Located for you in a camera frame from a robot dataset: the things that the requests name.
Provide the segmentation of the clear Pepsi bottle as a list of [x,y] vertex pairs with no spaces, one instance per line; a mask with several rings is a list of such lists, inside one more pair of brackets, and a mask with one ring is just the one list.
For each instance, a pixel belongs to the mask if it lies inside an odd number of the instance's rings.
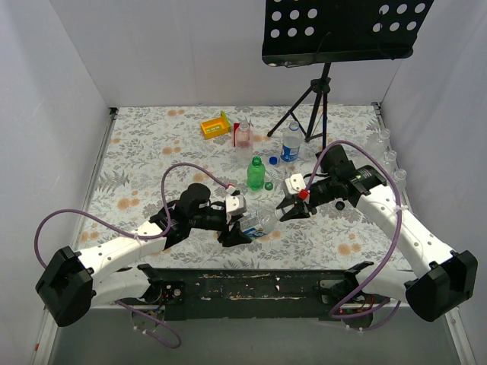
[[281,159],[286,163],[296,161],[302,141],[303,134],[298,122],[290,122],[287,129],[282,133]]

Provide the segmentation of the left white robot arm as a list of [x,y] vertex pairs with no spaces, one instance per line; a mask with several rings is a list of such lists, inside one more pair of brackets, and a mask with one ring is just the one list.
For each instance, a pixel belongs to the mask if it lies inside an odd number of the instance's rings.
[[68,246],[59,249],[35,287],[56,324],[66,327],[90,308],[117,300],[174,302],[180,285],[148,264],[133,264],[182,242],[193,229],[215,231],[224,247],[250,243],[240,230],[239,219],[247,211],[240,191],[229,186],[222,202],[211,202],[210,195],[207,186],[193,183],[126,236],[77,252]]

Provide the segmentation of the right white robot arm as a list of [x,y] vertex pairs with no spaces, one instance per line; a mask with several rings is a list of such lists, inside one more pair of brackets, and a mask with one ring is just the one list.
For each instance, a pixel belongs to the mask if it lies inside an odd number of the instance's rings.
[[283,182],[285,197],[277,206],[281,222],[309,218],[337,199],[349,202],[390,239],[378,264],[363,262],[345,272],[327,290],[336,299],[329,314],[343,318],[341,307],[373,295],[406,303],[416,315],[433,322],[473,295],[478,261],[468,250],[458,252],[433,235],[403,204],[399,190],[375,160],[355,167],[345,141],[326,147],[308,178],[296,173]]

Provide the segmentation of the green plastic bottle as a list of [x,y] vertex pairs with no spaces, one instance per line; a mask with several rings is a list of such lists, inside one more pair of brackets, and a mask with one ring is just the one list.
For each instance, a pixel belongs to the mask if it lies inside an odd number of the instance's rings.
[[255,156],[247,168],[247,185],[252,191],[259,191],[265,183],[266,168],[260,157]]

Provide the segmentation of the clear bottle blue label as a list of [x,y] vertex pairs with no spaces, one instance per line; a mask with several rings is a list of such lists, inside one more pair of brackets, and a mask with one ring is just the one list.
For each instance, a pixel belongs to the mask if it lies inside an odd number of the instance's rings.
[[239,220],[241,231],[252,240],[270,234],[278,222],[275,210],[267,208],[247,214]]

